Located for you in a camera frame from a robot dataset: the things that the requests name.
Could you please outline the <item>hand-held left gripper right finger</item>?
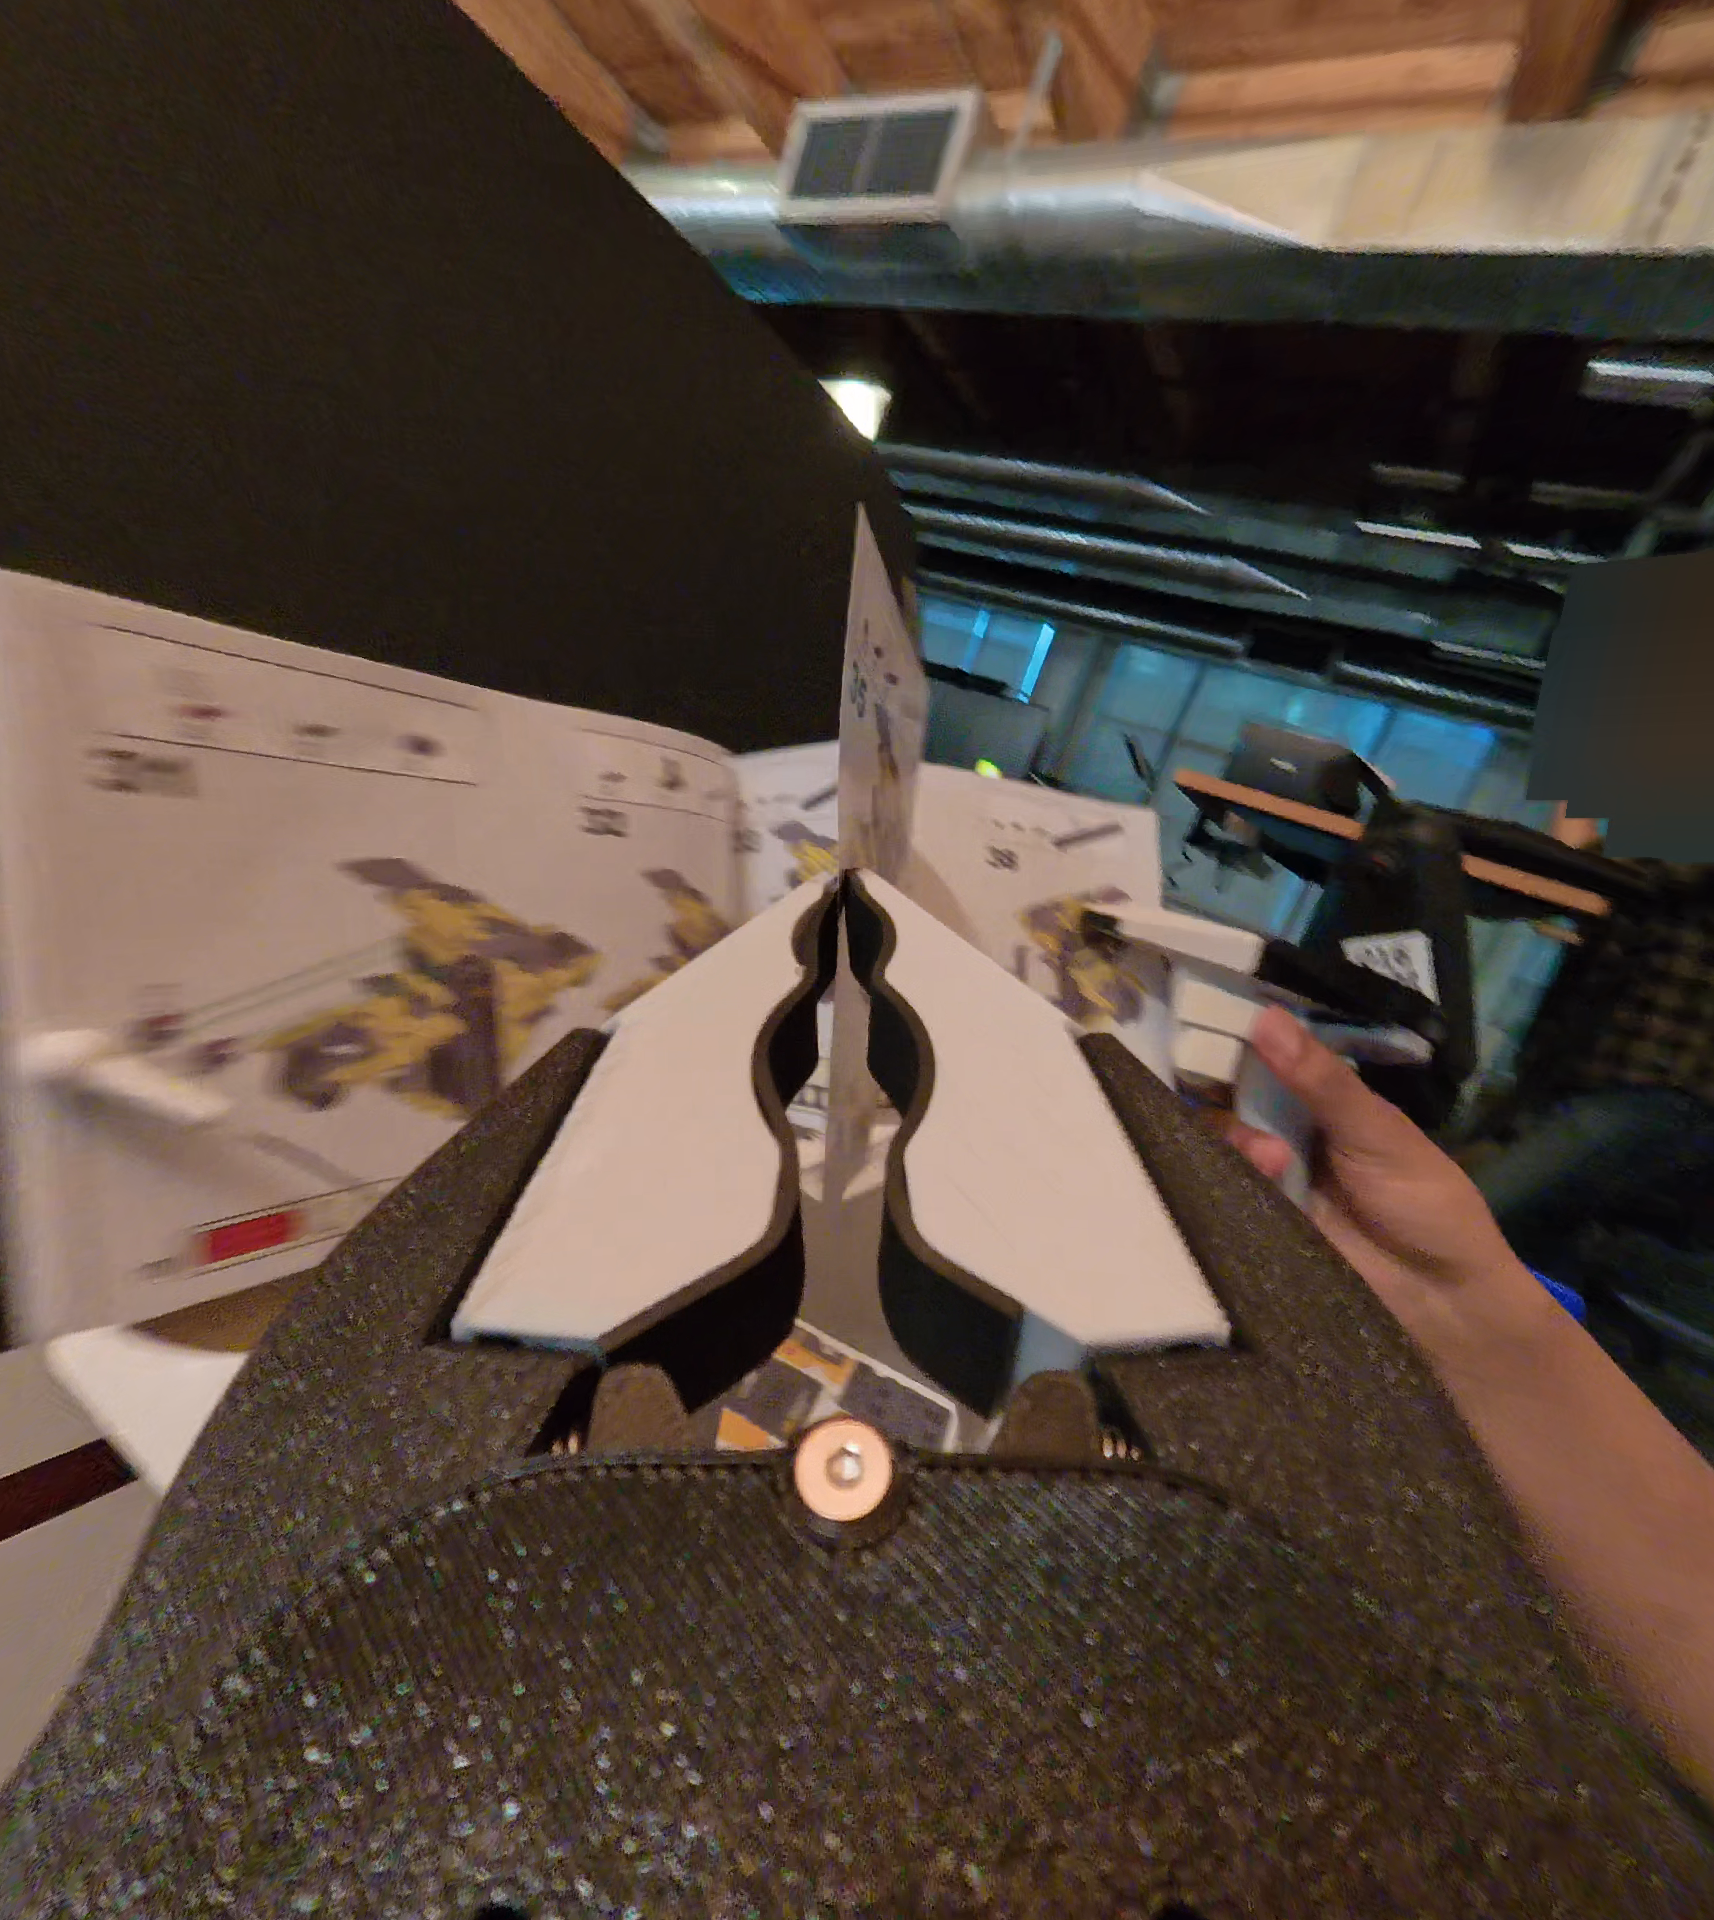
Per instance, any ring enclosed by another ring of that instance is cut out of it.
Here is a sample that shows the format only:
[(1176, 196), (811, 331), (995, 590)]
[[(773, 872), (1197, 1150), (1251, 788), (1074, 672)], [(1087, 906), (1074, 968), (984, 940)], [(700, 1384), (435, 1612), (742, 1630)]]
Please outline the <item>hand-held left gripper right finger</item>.
[(996, 1424), (1037, 1377), (1228, 1348), (1081, 1029), (883, 877), (845, 879), (845, 944), (897, 1114), (879, 1300), (903, 1357)]

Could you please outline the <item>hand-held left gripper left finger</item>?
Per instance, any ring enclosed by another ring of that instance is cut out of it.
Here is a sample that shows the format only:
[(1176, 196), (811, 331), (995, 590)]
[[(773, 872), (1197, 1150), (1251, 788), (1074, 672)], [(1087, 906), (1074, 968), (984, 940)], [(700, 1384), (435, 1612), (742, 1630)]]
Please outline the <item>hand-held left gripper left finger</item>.
[(790, 1333), (804, 1295), (790, 1105), (820, 1064), (839, 874), (790, 891), (610, 1016), (597, 1059), (452, 1316), (689, 1411)]

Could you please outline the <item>instruction booklet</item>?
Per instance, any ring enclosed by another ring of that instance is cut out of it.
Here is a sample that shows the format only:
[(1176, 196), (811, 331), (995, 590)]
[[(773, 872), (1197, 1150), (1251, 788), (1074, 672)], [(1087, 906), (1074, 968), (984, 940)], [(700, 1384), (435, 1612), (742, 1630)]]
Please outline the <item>instruction booklet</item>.
[[(0, 1172), (19, 1045), (94, 1029), (401, 1188), (840, 877), (859, 807), (834, 742), (734, 755), (0, 569)], [(558, 1126), (455, 1225), (432, 1338)]]

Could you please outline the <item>person's right forearm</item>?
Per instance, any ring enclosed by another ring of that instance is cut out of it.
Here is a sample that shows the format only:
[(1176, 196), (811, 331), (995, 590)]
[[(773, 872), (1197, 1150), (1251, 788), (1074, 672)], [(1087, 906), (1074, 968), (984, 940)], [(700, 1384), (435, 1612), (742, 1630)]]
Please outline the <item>person's right forearm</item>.
[(1424, 1342), (1613, 1687), (1714, 1809), (1714, 1469), (1439, 1174)]

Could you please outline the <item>person's right hand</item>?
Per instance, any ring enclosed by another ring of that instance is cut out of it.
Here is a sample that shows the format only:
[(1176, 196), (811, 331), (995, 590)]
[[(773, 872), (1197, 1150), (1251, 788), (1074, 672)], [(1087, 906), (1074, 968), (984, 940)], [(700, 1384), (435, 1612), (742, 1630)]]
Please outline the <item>person's right hand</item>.
[(1308, 1122), (1317, 1226), (1387, 1305), (1430, 1305), (1512, 1266), (1464, 1171), (1349, 1060), (1282, 1011), (1257, 1016), (1248, 1046)]

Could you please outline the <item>standing desk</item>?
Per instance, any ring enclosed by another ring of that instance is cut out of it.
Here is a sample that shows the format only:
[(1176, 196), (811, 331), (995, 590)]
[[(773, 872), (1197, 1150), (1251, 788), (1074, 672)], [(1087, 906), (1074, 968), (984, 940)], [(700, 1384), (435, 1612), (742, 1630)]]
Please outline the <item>standing desk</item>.
[[(1302, 834), (1317, 834), (1329, 843), (1359, 844), (1369, 827), (1345, 815), (1279, 798), (1259, 788), (1194, 770), (1176, 772), (1172, 786), (1198, 807), (1200, 812), (1216, 810), (1226, 816), (1235, 815), (1239, 818), (1262, 821), (1268, 827), (1288, 825), (1290, 829), (1302, 830)], [(1473, 885), (1508, 899), (1532, 900), (1536, 905), (1534, 911), (1547, 914), (1601, 921), (1613, 913), (1613, 900), (1593, 889), (1567, 885), (1561, 879), (1540, 877), (1470, 852), (1460, 854), (1460, 865)]]

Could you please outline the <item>black monitor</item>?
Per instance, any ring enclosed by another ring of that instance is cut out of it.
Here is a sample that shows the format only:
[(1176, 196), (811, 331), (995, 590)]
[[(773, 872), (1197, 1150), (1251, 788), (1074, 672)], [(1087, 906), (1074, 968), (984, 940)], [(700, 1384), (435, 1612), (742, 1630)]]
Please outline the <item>black monitor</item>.
[(1369, 818), (1397, 784), (1340, 739), (1247, 722), (1225, 766), (1228, 784), (1342, 818)]

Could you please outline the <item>yellow grey sticker sheet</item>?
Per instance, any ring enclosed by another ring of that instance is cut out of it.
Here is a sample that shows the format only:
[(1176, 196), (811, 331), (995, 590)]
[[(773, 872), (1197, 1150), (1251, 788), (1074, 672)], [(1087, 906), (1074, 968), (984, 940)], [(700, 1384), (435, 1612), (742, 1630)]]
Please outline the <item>yellow grey sticker sheet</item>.
[(954, 1452), (963, 1433), (957, 1403), (804, 1321), (705, 1420), (707, 1443), (721, 1452), (787, 1448), (829, 1420), (864, 1424), (897, 1451), (929, 1455)]

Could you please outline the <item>ceiling air vent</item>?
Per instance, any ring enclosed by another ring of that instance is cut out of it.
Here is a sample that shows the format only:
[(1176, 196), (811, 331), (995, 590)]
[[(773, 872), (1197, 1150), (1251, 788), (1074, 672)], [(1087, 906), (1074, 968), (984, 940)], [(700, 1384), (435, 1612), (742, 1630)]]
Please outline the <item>ceiling air vent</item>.
[(977, 87), (801, 100), (777, 163), (777, 221), (945, 227), (987, 119)]

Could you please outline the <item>metal air duct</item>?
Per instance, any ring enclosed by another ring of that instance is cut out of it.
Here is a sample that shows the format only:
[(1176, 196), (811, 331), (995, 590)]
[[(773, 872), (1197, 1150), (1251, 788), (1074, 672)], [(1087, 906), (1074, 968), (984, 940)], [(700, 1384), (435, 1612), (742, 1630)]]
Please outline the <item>metal air duct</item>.
[(771, 165), (626, 181), (715, 261), (823, 275), (1151, 271), (1240, 257), (1714, 257), (1714, 111), (978, 156), (935, 201), (807, 212)]

